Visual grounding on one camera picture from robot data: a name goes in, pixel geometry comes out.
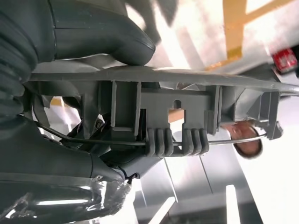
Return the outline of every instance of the gray plastic part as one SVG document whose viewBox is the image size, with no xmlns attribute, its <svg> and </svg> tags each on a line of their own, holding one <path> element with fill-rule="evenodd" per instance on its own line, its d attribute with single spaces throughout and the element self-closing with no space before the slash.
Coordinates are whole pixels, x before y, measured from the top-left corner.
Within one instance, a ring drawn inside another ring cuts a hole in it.
<svg viewBox="0 0 299 224">
<path fill-rule="evenodd" d="M 172 135 L 168 123 L 169 109 L 184 110 L 184 123 L 182 127 L 183 155 L 200 154 L 202 148 L 205 148 L 206 145 L 208 150 L 208 141 L 202 141 L 205 138 L 201 138 L 201 135 L 206 136 L 207 133 L 200 130 L 208 126 L 207 123 L 205 127 L 205 121 L 208 122 L 208 111 L 211 109 L 211 98 L 204 91 L 143 89 L 141 108 L 146 109 L 146 128 L 150 132 L 147 155 L 153 156 L 155 153 L 164 157 L 173 153 Z"/>
<path fill-rule="evenodd" d="M 140 110 L 146 110 L 146 156 L 201 155 L 208 151 L 207 134 L 215 134 L 222 124 L 253 119 L 267 132 L 279 137 L 276 123 L 281 93 L 298 95 L 297 86 L 255 78 L 217 75 L 190 70 L 160 70 L 150 67 L 114 67 L 91 73 L 32 74 L 32 81 L 66 82 L 77 92 L 77 83 L 111 81 L 112 140 L 135 140 Z M 195 83 L 200 91 L 144 88 L 141 83 Z M 182 150 L 173 146 L 169 109 L 184 110 Z"/>
</svg>

